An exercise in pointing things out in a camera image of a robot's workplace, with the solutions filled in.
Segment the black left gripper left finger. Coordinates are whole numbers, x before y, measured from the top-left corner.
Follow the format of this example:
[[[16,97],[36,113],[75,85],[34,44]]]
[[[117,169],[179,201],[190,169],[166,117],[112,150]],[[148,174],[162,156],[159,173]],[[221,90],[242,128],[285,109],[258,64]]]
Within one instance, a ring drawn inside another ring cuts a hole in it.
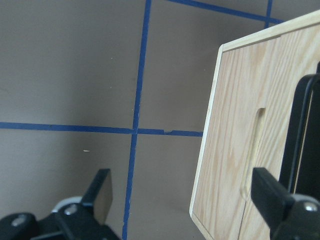
[[[112,176],[109,168],[99,169],[80,204],[97,222],[105,224],[113,201]]]

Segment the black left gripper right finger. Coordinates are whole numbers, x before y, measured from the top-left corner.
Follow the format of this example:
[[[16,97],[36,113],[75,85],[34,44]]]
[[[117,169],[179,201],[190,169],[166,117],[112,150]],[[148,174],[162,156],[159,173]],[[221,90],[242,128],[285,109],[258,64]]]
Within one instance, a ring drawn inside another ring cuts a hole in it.
[[[270,229],[277,229],[295,203],[292,195],[264,167],[252,170],[251,200]]]

